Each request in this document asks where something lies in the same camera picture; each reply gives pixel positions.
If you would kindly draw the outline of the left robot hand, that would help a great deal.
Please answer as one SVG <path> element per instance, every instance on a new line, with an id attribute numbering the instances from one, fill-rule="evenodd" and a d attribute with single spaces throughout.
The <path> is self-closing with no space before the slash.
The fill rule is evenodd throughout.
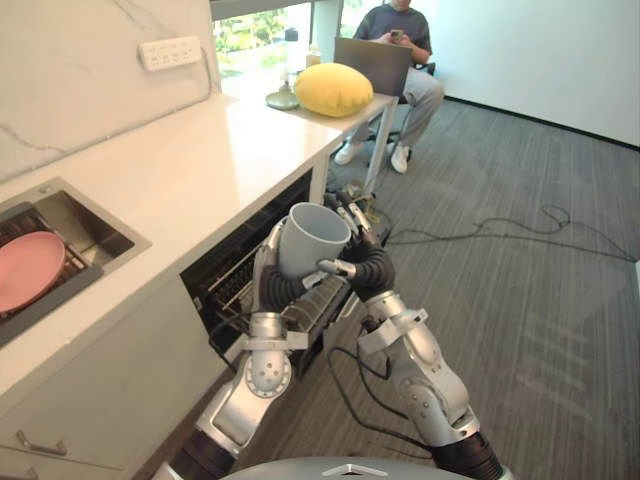
<path id="1" fill-rule="evenodd" d="M 279 270 L 279 241 L 287 217 L 276 223 L 262 241 L 254 258 L 251 312 L 280 313 L 328 274 L 319 270 L 299 278 L 286 278 Z"/>

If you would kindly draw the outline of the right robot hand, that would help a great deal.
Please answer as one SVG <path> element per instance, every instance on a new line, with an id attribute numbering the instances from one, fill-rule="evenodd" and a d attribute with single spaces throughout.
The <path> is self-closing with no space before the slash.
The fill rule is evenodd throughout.
<path id="1" fill-rule="evenodd" d="M 338 258 L 319 260 L 319 269 L 344 277 L 363 303 L 391 291 L 395 281 L 392 260 L 357 203 L 339 191 L 325 193 L 324 205 L 347 223 L 352 236 Z"/>

